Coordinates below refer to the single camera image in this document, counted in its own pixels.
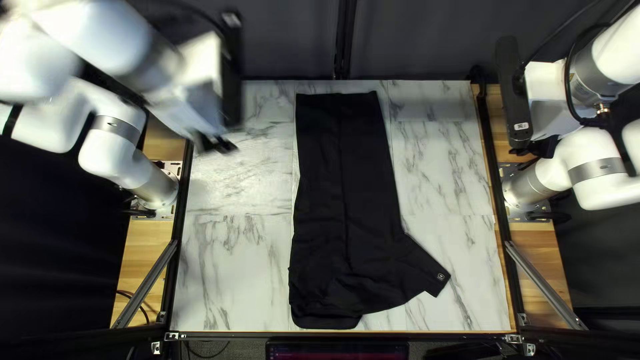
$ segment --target marble tile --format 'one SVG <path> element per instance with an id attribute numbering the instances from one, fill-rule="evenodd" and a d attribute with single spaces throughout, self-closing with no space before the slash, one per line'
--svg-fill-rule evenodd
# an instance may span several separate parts
<path id="1" fill-rule="evenodd" d="M 476 107 L 468 81 L 388 82 L 392 121 L 473 121 Z"/>
<path id="2" fill-rule="evenodd" d="M 469 122 L 391 122 L 403 215 L 492 215 L 480 132 Z"/>
<path id="3" fill-rule="evenodd" d="M 290 215 L 186 218 L 171 328 L 288 331 Z"/>
<path id="4" fill-rule="evenodd" d="M 451 273 L 438 297 L 405 304 L 410 331 L 509 330 L 493 216 L 403 216 L 407 233 Z"/>
<path id="5" fill-rule="evenodd" d="M 293 121 L 295 81 L 245 81 L 245 120 Z"/>
<path id="6" fill-rule="evenodd" d="M 238 151 L 196 155 L 188 209 L 213 213 L 291 213 L 293 123 L 253 119 L 226 137 Z"/>
<path id="7" fill-rule="evenodd" d="M 452 279 L 437 298 L 422 293 L 363 316 L 351 331 L 508 330 L 483 152 L 466 88 L 463 81 L 248 83 L 246 128 L 228 134 L 240 151 L 193 161 L 171 328 L 318 331 L 295 326 L 288 302 L 300 178 L 294 94 L 376 90 L 405 229 Z M 429 101 L 437 104 L 421 105 Z"/>

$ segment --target wooden surface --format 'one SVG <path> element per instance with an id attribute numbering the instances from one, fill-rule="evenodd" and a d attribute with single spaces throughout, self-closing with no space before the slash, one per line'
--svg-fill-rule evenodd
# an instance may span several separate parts
<path id="1" fill-rule="evenodd" d="M 147 135 L 143 152 L 151 160 L 182 160 L 184 155 L 184 139 L 166 128 L 155 117 L 151 116 L 147 126 Z M 173 221 L 131 220 L 129 232 L 120 268 L 118 290 L 133 294 L 145 278 L 151 266 L 156 262 L 166 244 L 171 240 Z M 164 271 L 147 295 L 142 307 L 155 322 L 164 287 Z M 111 323 L 113 324 L 122 312 L 129 299 L 117 295 L 113 305 Z M 145 325 L 145 317 L 140 310 L 129 326 Z"/>
<path id="2" fill-rule="evenodd" d="M 477 85 L 472 85 L 472 89 L 474 95 L 479 91 Z M 506 121 L 502 112 L 502 98 L 500 96 L 499 85 L 488 85 L 487 104 L 491 118 L 493 145 L 498 162 L 521 163 L 533 159 L 534 156 L 532 155 L 515 156 L 509 154 L 511 147 L 509 146 L 506 133 Z M 553 223 L 512 223 L 509 225 L 509 228 L 511 229 L 513 243 L 518 247 L 520 252 L 533 263 L 540 274 L 542 274 L 549 284 L 560 294 L 560 297 L 571 306 L 571 299 L 569 298 L 569 291 L 564 276 L 564 268 L 557 246 L 556 232 Z M 500 250 L 502 271 L 506 280 L 504 258 L 502 257 L 501 250 L 502 243 L 500 242 L 500 233 L 497 229 L 497 224 L 495 235 Z M 551 308 L 540 290 L 533 284 L 528 276 L 520 270 L 518 270 L 518 273 L 525 313 L 529 317 L 531 324 L 535 326 L 566 328 L 566 323 Z M 509 293 L 507 293 L 507 300 L 510 301 Z M 511 326 L 514 327 L 513 314 L 510 313 L 509 318 L 512 321 Z"/>
<path id="3" fill-rule="evenodd" d="M 478 87 L 472 85 L 474 94 Z M 492 123 L 493 143 L 498 162 L 523 162 L 532 159 L 532 156 L 514 156 L 509 154 L 509 142 L 507 140 L 506 126 L 502 114 L 502 99 L 500 88 L 497 85 L 488 86 L 487 102 Z M 157 119 L 151 118 L 147 129 L 144 146 L 145 154 L 152 160 L 181 160 L 184 152 L 184 140 L 165 128 Z M 125 245 L 122 268 L 118 289 L 133 293 L 140 282 L 151 269 L 166 244 L 170 241 L 173 222 L 143 222 L 132 220 L 129 224 L 129 233 Z M 556 234 L 551 223 L 511 224 L 511 237 L 527 256 L 538 271 L 546 278 L 560 296 L 571 305 L 569 292 L 560 253 L 557 248 Z M 500 260 L 504 272 L 504 258 L 502 257 L 502 244 L 499 231 L 496 228 Z M 164 273 L 155 283 L 151 292 L 145 299 L 143 307 L 149 314 L 150 320 L 156 319 L 160 308 L 163 291 Z M 547 303 L 540 291 L 533 285 L 529 278 L 520 274 L 520 287 L 522 289 L 525 312 L 533 325 L 545 327 L 566 327 L 566 324 Z M 509 288 L 507 286 L 507 300 L 510 301 Z M 122 311 L 128 299 L 121 295 L 115 298 L 112 323 Z M 515 329 L 515 318 L 509 306 L 509 319 L 512 329 Z M 144 316 L 140 311 L 130 326 L 143 325 Z"/>

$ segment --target black fabric curtain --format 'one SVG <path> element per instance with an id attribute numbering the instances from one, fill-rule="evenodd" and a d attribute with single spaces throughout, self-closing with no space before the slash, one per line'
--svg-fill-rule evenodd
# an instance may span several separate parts
<path id="1" fill-rule="evenodd" d="M 0 136 L 3 340 L 104 329 L 129 217 L 122 194 L 77 164 Z"/>

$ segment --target black cloth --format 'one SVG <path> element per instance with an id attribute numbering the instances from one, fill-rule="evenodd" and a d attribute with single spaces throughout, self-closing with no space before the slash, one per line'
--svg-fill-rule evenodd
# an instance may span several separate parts
<path id="1" fill-rule="evenodd" d="M 294 323 L 352 329 L 422 291 L 437 296 L 450 275 L 404 233 L 376 92 L 298 94 L 296 136 Z"/>

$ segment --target mounting plate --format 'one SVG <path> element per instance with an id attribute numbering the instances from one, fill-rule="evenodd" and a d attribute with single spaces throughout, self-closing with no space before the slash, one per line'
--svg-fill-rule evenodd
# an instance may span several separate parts
<path id="1" fill-rule="evenodd" d="M 164 166 L 163 171 L 169 175 L 170 178 L 174 180 L 180 180 L 180 176 L 182 175 L 182 161 L 154 161 L 154 163 L 161 163 L 161 167 Z M 140 204 L 139 199 L 135 199 L 131 202 L 131 209 L 141 209 L 146 210 L 142 204 Z M 162 209 L 156 210 L 156 217 L 148 218 L 141 216 L 132 216 L 133 220 L 141 220 L 141 221 L 173 221 L 175 217 L 175 201 Z"/>
<path id="2" fill-rule="evenodd" d="M 518 165 L 521 163 L 498 163 L 498 170 L 500 172 L 500 178 L 515 176 L 515 173 L 518 172 Z M 534 213 L 549 213 L 551 212 L 551 205 L 549 205 L 548 200 L 543 200 L 536 205 L 536 209 L 533 211 Z M 509 218 L 509 222 L 550 222 L 551 219 L 542 218 L 536 220 L 527 220 L 526 214 L 528 211 L 522 211 L 518 208 L 514 208 L 504 202 L 504 207 L 507 210 L 507 217 Z"/>

